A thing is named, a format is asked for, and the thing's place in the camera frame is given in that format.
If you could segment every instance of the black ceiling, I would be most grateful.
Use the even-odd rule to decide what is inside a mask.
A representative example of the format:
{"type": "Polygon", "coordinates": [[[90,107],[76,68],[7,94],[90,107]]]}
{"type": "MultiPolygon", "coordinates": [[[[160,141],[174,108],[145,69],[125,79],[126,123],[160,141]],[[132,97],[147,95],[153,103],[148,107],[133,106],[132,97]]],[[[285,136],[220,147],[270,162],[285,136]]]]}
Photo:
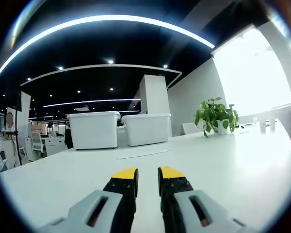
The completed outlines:
{"type": "MultiPolygon", "coordinates": [[[[16,40],[14,50],[45,29],[85,16],[126,14],[179,25],[199,1],[185,1],[185,4],[180,0],[131,2],[130,0],[47,0],[24,27],[16,40]]],[[[247,6],[235,2],[218,14],[204,29],[192,32],[214,45],[219,45],[248,24],[254,23],[258,26],[266,20],[264,13],[255,5],[247,6]]],[[[4,38],[3,32],[7,32],[10,24],[7,19],[2,25],[5,30],[0,27],[1,41],[4,38]]],[[[25,49],[0,75],[0,110],[5,109],[7,105],[2,96],[5,94],[7,83],[19,86],[26,82],[28,77],[34,78],[56,71],[59,66],[70,68],[106,64],[109,59],[112,59],[116,64],[153,67],[168,64],[169,69],[180,71],[183,73],[182,77],[185,77],[210,58],[211,49],[190,38],[181,51],[175,53],[171,48],[167,56],[161,56],[164,45],[176,34],[178,33],[158,26],[125,21],[86,23],[55,32],[25,49]]],[[[144,74],[163,75],[166,77],[167,84],[177,75],[144,68],[88,68],[49,75],[21,86],[21,90],[35,99],[31,105],[30,117],[51,114],[55,118],[63,118],[65,114],[72,113],[74,108],[81,105],[50,108],[43,108],[43,106],[75,101],[132,99],[144,74]]],[[[88,105],[91,111],[125,111],[128,110],[129,104],[130,102],[104,102],[88,105]]]]}

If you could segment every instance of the white flower pot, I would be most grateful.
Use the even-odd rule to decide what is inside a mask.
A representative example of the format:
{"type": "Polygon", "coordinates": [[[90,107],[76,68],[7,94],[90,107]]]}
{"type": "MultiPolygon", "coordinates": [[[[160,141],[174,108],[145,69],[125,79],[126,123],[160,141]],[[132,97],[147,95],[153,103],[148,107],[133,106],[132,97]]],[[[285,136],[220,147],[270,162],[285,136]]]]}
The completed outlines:
{"type": "Polygon", "coordinates": [[[225,129],[225,128],[223,127],[223,121],[219,121],[219,120],[217,120],[217,122],[218,122],[218,134],[219,134],[219,135],[228,134],[228,129],[229,129],[229,127],[228,127],[227,129],[225,129]]]}

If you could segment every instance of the bright window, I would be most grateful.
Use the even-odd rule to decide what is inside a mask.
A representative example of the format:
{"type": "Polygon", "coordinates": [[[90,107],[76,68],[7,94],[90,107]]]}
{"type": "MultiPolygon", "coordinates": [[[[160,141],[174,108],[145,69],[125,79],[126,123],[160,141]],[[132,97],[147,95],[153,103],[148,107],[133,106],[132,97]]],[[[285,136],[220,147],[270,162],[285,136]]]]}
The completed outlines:
{"type": "Polygon", "coordinates": [[[226,103],[240,116],[291,103],[290,88],[280,61],[254,26],[224,43],[213,53],[226,103]]]}

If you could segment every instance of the white tabletop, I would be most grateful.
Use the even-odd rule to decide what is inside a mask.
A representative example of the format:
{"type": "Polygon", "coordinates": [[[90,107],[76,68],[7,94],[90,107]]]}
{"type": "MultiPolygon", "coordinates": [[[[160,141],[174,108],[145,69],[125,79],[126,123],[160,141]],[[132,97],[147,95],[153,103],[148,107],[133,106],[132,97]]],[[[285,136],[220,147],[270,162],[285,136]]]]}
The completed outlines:
{"type": "Polygon", "coordinates": [[[262,230],[291,193],[291,141],[280,122],[205,138],[202,133],[135,148],[63,151],[0,174],[11,199],[33,227],[67,216],[69,208],[96,189],[102,190],[119,170],[139,169],[137,211],[132,233],[162,233],[158,173],[169,166],[186,175],[236,217],[262,230]],[[164,150],[169,152],[144,157],[164,150]]]}

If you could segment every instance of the potted plant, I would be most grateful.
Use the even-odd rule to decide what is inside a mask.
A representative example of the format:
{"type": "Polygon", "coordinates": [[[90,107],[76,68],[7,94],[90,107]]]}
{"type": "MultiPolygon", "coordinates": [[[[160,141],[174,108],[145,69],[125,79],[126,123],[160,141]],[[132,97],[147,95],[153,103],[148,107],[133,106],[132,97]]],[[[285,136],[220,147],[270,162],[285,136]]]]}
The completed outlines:
{"type": "Polygon", "coordinates": [[[229,127],[231,133],[234,132],[239,120],[238,113],[233,110],[233,104],[226,108],[224,104],[215,103],[221,100],[221,97],[203,101],[201,107],[203,110],[197,110],[195,115],[195,125],[198,126],[199,121],[203,120],[204,136],[208,137],[206,132],[213,129],[215,133],[225,134],[229,127]]]}

